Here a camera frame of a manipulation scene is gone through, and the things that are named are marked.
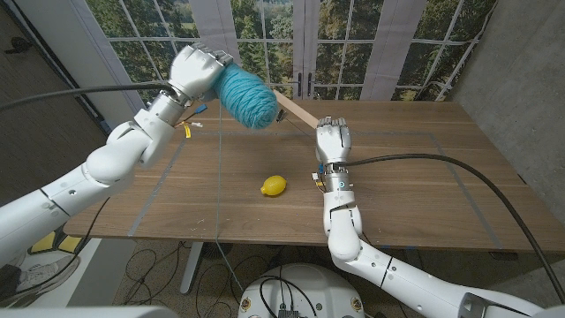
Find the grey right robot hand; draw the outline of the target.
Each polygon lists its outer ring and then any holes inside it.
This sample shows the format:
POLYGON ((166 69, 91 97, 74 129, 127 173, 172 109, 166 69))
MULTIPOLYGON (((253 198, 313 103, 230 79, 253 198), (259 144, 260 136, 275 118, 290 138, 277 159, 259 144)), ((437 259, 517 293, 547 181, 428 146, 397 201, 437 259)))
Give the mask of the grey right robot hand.
POLYGON ((350 129, 342 117, 324 117, 316 129, 316 155, 320 163, 346 163, 351 150, 350 129))

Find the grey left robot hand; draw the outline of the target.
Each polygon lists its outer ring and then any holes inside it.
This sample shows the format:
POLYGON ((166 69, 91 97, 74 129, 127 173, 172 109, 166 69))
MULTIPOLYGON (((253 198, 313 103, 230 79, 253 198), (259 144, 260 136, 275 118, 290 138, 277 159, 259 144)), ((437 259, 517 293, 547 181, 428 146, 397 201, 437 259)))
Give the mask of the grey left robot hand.
POLYGON ((216 99, 215 84, 232 62, 232 55, 223 50, 212 50, 202 42, 185 46, 174 58, 169 73, 169 84, 175 90, 177 100, 187 104, 216 99))

